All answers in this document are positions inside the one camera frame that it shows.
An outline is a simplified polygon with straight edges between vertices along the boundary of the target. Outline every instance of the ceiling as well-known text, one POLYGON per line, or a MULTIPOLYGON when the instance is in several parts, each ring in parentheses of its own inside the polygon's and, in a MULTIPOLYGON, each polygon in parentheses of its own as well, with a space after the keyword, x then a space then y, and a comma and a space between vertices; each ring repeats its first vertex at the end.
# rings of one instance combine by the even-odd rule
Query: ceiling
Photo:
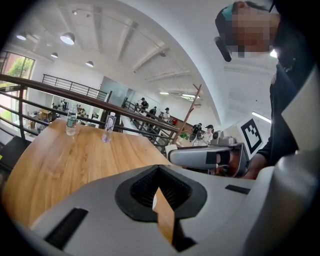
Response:
MULTIPOLYGON (((116 63, 144 80, 154 92, 196 94, 193 84, 199 83, 157 35, 110 8, 84 2, 42 2, 16 30, 27 32, 27 40, 12 36, 10 43, 49 59, 57 52, 59 59, 78 65, 89 60, 94 68, 116 63), (75 35, 74 45, 60 40, 66 32, 75 35)), ((253 110, 269 117, 269 87, 278 60, 269 54, 246 58, 236 54, 229 63, 222 57, 216 61, 223 62, 230 87, 227 117, 240 118, 253 110)))

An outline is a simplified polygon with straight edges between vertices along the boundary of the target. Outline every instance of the wooden pole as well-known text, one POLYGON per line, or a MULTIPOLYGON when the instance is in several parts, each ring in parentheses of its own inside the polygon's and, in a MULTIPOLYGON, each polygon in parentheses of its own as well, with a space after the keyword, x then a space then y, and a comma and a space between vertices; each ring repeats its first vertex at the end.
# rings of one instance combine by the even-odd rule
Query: wooden pole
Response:
POLYGON ((192 112, 192 110, 194 110, 194 106, 195 106, 195 103, 196 103, 196 99, 198 98, 199 94, 200 94, 200 91, 201 91, 201 88, 202 88, 202 84, 200 84, 199 88, 198 88, 198 91, 196 92, 196 95, 195 95, 195 98, 194 98, 194 101, 192 102, 191 106, 190 106, 190 109, 188 111, 188 113, 186 114, 185 116, 185 119, 183 121, 183 124, 180 128, 180 130, 175 134, 174 136, 174 139, 173 139, 173 142, 172 144, 175 144, 177 142, 177 139, 179 138, 183 128, 185 127, 187 121, 188 121, 188 118, 190 116, 190 113, 192 112))

